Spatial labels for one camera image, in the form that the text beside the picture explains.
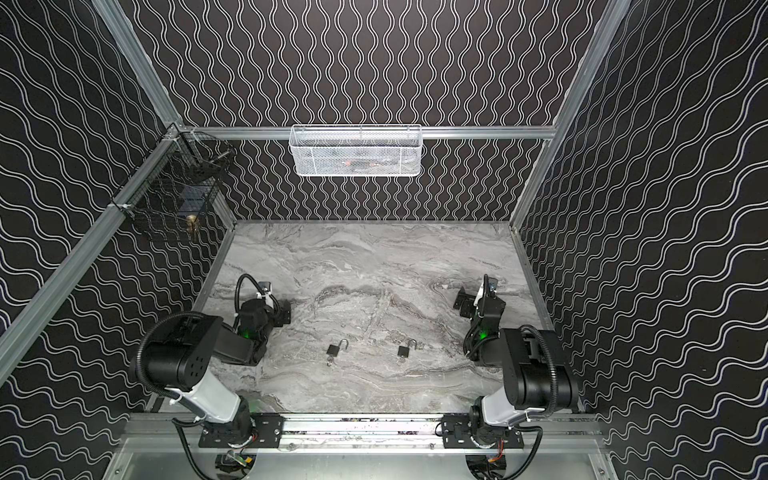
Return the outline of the white mesh basket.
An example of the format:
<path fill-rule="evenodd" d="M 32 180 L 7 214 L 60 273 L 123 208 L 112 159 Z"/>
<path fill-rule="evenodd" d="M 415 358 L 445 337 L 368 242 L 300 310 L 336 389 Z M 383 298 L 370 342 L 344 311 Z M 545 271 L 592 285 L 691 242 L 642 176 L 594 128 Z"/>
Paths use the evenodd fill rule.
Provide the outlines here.
<path fill-rule="evenodd" d="M 305 177 L 415 177 L 424 149 L 418 124 L 291 127 L 289 151 Z"/>

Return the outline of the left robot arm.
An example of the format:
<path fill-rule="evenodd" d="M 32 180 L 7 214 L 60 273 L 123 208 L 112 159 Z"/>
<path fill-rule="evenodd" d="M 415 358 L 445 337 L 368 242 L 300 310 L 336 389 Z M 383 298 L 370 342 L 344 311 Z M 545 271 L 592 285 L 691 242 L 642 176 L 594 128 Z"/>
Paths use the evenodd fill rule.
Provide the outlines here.
<path fill-rule="evenodd" d="M 133 375 L 146 389 L 179 403 L 195 415 L 201 448 L 276 448 L 283 435 L 279 414 L 254 414 L 248 400 L 226 387 L 212 371 L 215 358 L 228 365 L 256 367 L 271 333 L 291 323 L 287 300 L 259 295 L 235 306 L 235 322 L 197 311 L 170 315 L 141 340 Z"/>

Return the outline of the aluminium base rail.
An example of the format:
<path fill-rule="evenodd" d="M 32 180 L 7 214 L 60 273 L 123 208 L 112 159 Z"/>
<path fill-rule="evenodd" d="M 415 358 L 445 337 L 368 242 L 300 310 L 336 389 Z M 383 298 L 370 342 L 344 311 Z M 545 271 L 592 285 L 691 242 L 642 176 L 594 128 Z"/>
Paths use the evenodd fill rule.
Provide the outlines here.
<path fill-rule="evenodd" d="M 209 449 L 292 452 L 398 453 L 492 452 L 521 449 L 522 436 L 510 427 L 483 431 L 467 413 L 448 414 L 278 414 L 252 416 L 248 443 L 225 439 L 221 428 L 205 426 L 196 445 Z"/>

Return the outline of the black padlock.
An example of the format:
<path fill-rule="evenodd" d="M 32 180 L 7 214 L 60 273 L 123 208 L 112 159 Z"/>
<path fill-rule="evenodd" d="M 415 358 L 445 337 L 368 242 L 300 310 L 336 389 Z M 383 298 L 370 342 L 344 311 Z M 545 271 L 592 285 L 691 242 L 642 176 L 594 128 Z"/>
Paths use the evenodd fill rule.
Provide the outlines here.
<path fill-rule="evenodd" d="M 416 339 L 410 338 L 405 341 L 404 344 L 398 346 L 397 357 L 399 360 L 405 361 L 410 357 L 411 351 L 416 350 L 419 343 Z"/>
<path fill-rule="evenodd" d="M 346 338 L 341 339 L 337 344 L 330 344 L 326 351 L 326 364 L 332 366 L 339 354 L 348 348 L 349 340 Z"/>

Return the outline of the brass object in basket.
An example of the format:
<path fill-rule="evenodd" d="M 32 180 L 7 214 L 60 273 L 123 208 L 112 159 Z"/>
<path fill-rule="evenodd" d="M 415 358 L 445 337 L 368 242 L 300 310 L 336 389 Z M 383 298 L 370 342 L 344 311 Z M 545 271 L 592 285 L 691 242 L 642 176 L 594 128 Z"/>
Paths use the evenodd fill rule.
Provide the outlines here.
<path fill-rule="evenodd" d="M 196 215 L 189 215 L 186 217 L 186 229 L 190 236 L 195 235 L 199 231 L 199 221 Z"/>

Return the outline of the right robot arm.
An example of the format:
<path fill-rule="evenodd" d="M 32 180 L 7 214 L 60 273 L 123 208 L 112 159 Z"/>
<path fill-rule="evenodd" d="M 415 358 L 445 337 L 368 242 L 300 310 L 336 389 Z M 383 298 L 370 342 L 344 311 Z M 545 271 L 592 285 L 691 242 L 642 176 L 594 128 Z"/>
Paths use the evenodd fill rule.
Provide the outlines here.
<path fill-rule="evenodd" d="M 522 443 L 516 429 L 562 410 L 579 410 L 579 386 L 556 333 L 532 325 L 501 326 L 506 303 L 490 286 L 476 294 L 460 289 L 454 301 L 470 320 L 462 343 L 478 367 L 498 368 L 502 385 L 481 396 L 466 414 L 446 414 L 440 427 L 447 449 L 490 449 Z"/>

